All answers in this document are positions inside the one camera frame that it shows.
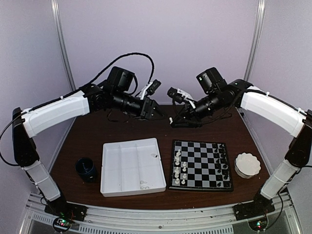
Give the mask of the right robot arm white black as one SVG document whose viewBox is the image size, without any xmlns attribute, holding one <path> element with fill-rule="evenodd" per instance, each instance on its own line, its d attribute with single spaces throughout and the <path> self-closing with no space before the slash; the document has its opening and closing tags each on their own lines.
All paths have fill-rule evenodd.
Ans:
<svg viewBox="0 0 312 234">
<path fill-rule="evenodd" d="M 260 215 L 268 208 L 272 198 L 285 189 L 287 182 L 310 161 L 312 112 L 293 107 L 242 79 L 227 83 L 224 79 L 211 81 L 209 78 L 200 78 L 199 82 L 206 97 L 198 101 L 194 101 L 183 90 L 169 89 L 167 95 L 173 104 L 185 104 L 171 120 L 172 127 L 201 127 L 221 119 L 235 107 L 259 115 L 269 121 L 274 129 L 280 128 L 289 134 L 291 141 L 284 158 L 250 204 L 252 214 Z"/>
</svg>

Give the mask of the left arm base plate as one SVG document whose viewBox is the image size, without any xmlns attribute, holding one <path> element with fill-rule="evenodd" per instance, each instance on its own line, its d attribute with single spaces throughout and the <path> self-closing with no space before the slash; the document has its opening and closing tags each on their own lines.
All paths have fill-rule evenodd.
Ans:
<svg viewBox="0 0 312 234">
<path fill-rule="evenodd" d="M 59 197 L 53 201 L 46 200 L 45 212 L 64 218 L 66 220 L 84 221 L 87 207 L 69 203 L 65 198 Z"/>
</svg>

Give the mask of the white piece placed later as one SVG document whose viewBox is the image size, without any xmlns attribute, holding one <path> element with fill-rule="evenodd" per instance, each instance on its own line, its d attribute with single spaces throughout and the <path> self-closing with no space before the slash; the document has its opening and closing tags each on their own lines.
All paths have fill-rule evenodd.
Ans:
<svg viewBox="0 0 312 234">
<path fill-rule="evenodd" d="M 180 170 L 179 170 L 179 167 L 176 167 L 175 169 L 174 169 L 174 176 L 175 176 L 175 178 L 179 178 L 179 172 L 180 172 Z"/>
</svg>

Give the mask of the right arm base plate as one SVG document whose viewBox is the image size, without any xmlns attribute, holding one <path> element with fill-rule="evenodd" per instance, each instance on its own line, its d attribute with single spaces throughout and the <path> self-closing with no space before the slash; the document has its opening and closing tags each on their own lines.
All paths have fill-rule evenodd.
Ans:
<svg viewBox="0 0 312 234">
<path fill-rule="evenodd" d="M 256 206 L 255 202 L 238 203 L 233 206 L 234 215 L 237 221 L 262 216 L 266 213 L 275 211 L 275 207 L 272 204 L 266 207 Z"/>
</svg>

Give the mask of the black white chess board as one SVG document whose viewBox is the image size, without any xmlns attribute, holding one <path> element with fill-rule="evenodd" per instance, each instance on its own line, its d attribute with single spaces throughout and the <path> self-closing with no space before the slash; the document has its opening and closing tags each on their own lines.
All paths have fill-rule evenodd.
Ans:
<svg viewBox="0 0 312 234">
<path fill-rule="evenodd" d="M 180 164 L 175 165 L 175 156 L 180 149 Z M 232 192 L 234 184 L 227 147 L 221 142 L 200 142 L 174 139 L 172 163 L 168 189 L 201 192 Z M 187 171 L 183 171 L 187 162 Z M 174 169 L 179 167 L 180 183 L 175 184 Z M 181 184 L 186 173 L 185 184 Z"/>
</svg>

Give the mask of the white piece passed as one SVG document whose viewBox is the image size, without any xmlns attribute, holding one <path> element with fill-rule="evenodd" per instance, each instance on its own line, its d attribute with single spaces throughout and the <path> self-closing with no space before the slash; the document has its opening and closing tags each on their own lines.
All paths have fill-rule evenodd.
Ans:
<svg viewBox="0 0 312 234">
<path fill-rule="evenodd" d="M 179 158 L 176 158 L 176 159 L 175 159 L 175 165 L 178 166 L 179 164 L 180 164 L 180 160 L 179 160 Z"/>
</svg>

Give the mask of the white plastic compartment tray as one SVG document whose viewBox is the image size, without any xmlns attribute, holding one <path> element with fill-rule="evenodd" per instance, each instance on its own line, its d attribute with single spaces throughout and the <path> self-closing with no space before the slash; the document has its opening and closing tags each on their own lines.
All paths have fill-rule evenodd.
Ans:
<svg viewBox="0 0 312 234">
<path fill-rule="evenodd" d="M 104 197 L 159 193 L 166 187 L 156 138 L 103 144 L 100 192 Z"/>
</svg>

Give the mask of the white piece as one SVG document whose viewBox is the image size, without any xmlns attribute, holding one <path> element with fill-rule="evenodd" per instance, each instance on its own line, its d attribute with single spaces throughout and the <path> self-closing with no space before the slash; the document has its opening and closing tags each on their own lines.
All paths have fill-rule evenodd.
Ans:
<svg viewBox="0 0 312 234">
<path fill-rule="evenodd" d="M 178 149 L 178 151 L 177 151 L 177 153 L 176 153 L 176 155 L 175 155 L 175 159 L 176 159 L 176 160 L 180 160 L 180 159 L 179 159 L 180 155 L 181 155 L 181 151 L 180 151 L 180 149 Z"/>
</svg>

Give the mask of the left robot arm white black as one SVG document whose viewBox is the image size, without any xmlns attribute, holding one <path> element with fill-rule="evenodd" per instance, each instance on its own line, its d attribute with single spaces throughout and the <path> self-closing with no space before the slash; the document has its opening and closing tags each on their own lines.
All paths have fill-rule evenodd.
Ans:
<svg viewBox="0 0 312 234">
<path fill-rule="evenodd" d="M 33 137 L 69 119 L 85 116 L 101 110 L 117 109 L 139 120 L 159 120 L 166 117 L 160 105 L 148 96 L 133 97 L 121 91 L 110 91 L 95 84 L 85 85 L 78 91 L 43 103 L 37 107 L 12 113 L 12 140 L 15 163 L 43 193 L 48 205 L 59 216 L 70 212 L 61 188 L 41 162 Z"/>
</svg>

